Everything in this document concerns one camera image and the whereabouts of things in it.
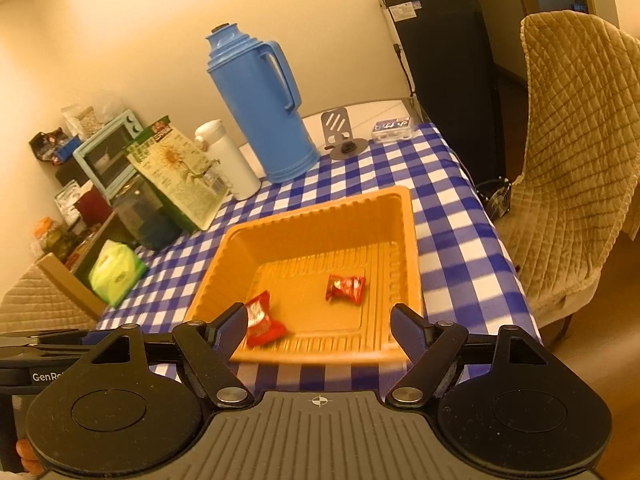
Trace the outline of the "person left hand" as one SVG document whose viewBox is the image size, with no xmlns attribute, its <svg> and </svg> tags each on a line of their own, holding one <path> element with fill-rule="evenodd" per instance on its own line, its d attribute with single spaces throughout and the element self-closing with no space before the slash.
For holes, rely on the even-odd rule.
<svg viewBox="0 0 640 480">
<path fill-rule="evenodd" d="M 44 468 L 40 464 L 40 461 L 38 460 L 38 457 L 29 440 L 20 439 L 16 442 L 15 447 L 18 456 L 20 456 L 20 460 L 25 471 L 29 474 L 33 474 L 36 477 L 42 476 L 44 474 Z"/>
</svg>

